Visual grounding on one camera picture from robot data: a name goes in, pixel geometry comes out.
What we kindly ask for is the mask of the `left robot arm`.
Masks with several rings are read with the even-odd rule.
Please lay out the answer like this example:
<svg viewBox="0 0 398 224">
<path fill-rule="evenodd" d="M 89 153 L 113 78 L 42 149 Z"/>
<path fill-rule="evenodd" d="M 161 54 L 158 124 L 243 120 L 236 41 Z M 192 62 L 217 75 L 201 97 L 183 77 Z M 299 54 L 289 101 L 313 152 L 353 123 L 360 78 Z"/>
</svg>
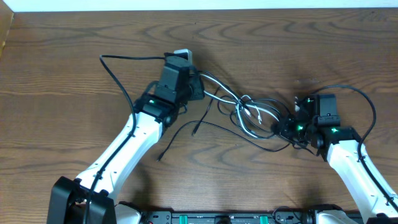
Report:
<svg viewBox="0 0 398 224">
<path fill-rule="evenodd" d="M 139 223 L 142 213 L 116 199 L 143 155 L 162 137 L 187 103 L 204 97 L 204 86 L 188 49 L 161 57 L 160 80 L 129 101 L 128 121 L 108 148 L 73 180 L 52 187 L 47 223 Z"/>
</svg>

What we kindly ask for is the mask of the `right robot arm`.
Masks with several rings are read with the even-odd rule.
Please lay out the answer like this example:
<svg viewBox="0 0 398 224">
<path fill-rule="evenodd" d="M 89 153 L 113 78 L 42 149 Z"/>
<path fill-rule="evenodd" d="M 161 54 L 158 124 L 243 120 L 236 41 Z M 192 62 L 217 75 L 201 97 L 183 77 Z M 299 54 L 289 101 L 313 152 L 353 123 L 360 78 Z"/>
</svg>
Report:
<svg viewBox="0 0 398 224">
<path fill-rule="evenodd" d="M 397 194 L 370 160 L 361 137 L 343 127 L 335 95 L 310 95 L 273 125 L 273 132 L 292 144 L 312 146 L 339 175 L 364 223 L 397 223 Z"/>
</svg>

